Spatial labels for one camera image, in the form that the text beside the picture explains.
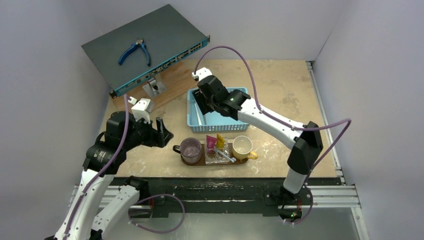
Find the clear glass toothbrush holder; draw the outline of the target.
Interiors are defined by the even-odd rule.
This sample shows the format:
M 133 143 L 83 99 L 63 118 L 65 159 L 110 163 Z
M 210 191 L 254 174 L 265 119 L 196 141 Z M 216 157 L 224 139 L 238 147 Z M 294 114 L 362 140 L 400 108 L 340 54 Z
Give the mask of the clear glass toothbrush holder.
M 224 148 L 217 148 L 217 149 L 219 149 L 220 151 L 222 151 L 223 153 L 225 153 L 227 156 L 230 156 L 231 147 L 229 146 L 228 138 L 227 137 L 224 137 L 224 139 L 225 139 Z M 229 162 L 228 159 L 226 159 L 226 158 L 218 155 L 214 151 L 214 149 L 208 150 L 207 149 L 207 146 L 204 149 L 204 153 L 205 153 L 206 162 L 209 162 L 209 163 L 224 163 L 224 162 Z

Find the yellow toothpaste tube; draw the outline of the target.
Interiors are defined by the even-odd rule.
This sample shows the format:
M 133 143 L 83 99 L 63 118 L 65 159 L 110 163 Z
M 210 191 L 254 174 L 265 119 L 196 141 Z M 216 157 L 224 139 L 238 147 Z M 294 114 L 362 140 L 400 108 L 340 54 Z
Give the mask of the yellow toothpaste tube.
M 216 134 L 216 147 L 222 149 L 225 146 L 225 139 L 219 134 Z

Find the light blue plastic basket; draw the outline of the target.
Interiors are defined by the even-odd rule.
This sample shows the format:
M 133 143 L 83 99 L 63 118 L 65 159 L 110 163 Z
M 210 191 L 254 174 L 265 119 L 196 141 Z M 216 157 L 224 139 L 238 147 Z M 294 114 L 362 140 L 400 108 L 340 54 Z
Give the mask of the light blue plastic basket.
M 218 112 L 209 112 L 206 114 L 207 125 L 203 124 L 203 114 L 199 109 L 202 125 L 198 125 L 195 111 L 196 101 L 193 97 L 193 91 L 189 89 L 187 92 L 187 125 L 193 133 L 221 133 L 221 132 L 240 132 L 246 131 L 249 127 L 248 123 L 234 120 L 231 117 L 223 117 Z

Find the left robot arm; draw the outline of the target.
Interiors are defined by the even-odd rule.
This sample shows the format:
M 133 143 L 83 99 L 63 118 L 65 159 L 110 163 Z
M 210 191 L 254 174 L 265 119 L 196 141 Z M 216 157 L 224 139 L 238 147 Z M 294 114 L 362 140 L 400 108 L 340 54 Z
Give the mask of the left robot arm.
M 130 206 L 142 205 L 151 196 L 148 181 L 130 176 L 118 193 L 100 210 L 101 201 L 112 183 L 127 152 L 140 145 L 164 148 L 174 135 L 163 119 L 137 120 L 126 111 L 116 111 L 106 122 L 93 146 L 86 151 L 81 180 L 74 200 L 59 230 L 51 240 L 104 240 Z

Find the yellow mug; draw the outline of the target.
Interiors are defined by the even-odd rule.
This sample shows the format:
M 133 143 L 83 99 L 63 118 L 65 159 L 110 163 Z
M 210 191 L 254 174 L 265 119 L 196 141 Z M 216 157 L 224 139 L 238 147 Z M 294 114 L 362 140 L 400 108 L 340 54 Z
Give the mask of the yellow mug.
M 253 151 L 252 140 L 244 135 L 237 136 L 232 142 L 232 154 L 238 160 L 258 159 L 258 154 Z

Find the purple translucent cup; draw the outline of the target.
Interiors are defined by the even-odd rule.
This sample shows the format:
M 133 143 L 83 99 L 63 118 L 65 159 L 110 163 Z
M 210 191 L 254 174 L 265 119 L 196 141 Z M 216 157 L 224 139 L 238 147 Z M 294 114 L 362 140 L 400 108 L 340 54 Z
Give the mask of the purple translucent cup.
M 184 139 L 180 145 L 174 145 L 172 150 L 182 157 L 189 164 L 195 164 L 201 159 L 202 144 L 196 138 Z

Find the dark wooden oval tray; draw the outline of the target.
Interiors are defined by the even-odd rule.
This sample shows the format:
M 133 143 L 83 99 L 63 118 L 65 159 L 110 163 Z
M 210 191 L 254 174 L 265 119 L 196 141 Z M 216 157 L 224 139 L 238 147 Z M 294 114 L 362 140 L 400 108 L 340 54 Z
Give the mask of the dark wooden oval tray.
M 231 162 L 231 161 L 227 161 L 227 162 L 218 162 L 218 163 L 209 163 L 206 161 L 206 155 L 205 155 L 205 147 L 204 144 L 201 144 L 201 156 L 200 159 L 195 162 L 195 163 L 190 163 L 188 161 L 186 161 L 183 158 L 183 155 L 180 155 L 181 161 L 187 165 L 187 166 L 192 166 L 192 167 L 200 167 L 200 166 L 237 166 L 237 165 L 243 165 L 245 163 L 247 163 L 250 159 L 249 158 L 244 158 L 244 159 L 236 159 L 235 162 Z

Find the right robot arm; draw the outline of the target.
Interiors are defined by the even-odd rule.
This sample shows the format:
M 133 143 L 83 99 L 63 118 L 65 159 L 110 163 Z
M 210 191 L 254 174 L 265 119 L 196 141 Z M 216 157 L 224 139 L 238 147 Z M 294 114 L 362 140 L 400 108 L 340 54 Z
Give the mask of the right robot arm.
M 273 136 L 291 150 L 287 164 L 289 170 L 278 196 L 288 204 L 300 198 L 301 188 L 312 172 L 313 165 L 323 150 L 323 142 L 317 124 L 292 121 L 256 104 L 256 100 L 240 90 L 227 90 L 211 73 L 192 74 L 197 82 L 193 96 L 202 114 L 217 112 L 253 125 Z

